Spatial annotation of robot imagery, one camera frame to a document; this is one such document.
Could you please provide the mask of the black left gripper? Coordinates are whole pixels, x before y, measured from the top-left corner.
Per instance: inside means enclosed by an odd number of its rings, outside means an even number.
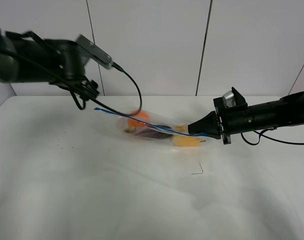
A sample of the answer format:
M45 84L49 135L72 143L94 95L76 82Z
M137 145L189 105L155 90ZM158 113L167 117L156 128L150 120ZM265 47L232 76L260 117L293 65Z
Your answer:
M61 70L58 75L64 80L57 80L55 85L78 94L83 100L96 99L100 94L98 84L86 77L85 65L90 58L81 47L76 42L63 39L49 39L48 44L59 52Z

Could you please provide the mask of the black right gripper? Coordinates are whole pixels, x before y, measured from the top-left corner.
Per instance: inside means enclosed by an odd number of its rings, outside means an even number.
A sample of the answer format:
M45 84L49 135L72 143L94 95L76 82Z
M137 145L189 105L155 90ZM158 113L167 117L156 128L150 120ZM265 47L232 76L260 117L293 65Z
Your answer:
M235 106L225 107L223 98L213 100L215 111L211 111L202 119L188 125L188 133L195 137L207 137L231 143L231 136L252 130L253 116L245 98L234 88Z

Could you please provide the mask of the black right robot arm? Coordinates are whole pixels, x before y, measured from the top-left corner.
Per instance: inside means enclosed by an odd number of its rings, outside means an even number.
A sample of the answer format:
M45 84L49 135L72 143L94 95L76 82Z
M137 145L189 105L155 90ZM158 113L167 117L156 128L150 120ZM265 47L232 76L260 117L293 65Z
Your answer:
M213 100L215 110L187 126L188 133L231 143L231 136L256 132L260 137L281 127L304 125L304 91L279 100L248 105L235 89Z

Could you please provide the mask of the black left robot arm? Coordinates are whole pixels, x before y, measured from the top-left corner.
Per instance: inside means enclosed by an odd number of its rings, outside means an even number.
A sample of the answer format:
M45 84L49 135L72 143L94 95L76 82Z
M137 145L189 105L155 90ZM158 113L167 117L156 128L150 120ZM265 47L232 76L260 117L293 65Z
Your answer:
M89 59L75 41L0 29L0 83L48 83L88 101L99 95L98 84L86 77Z

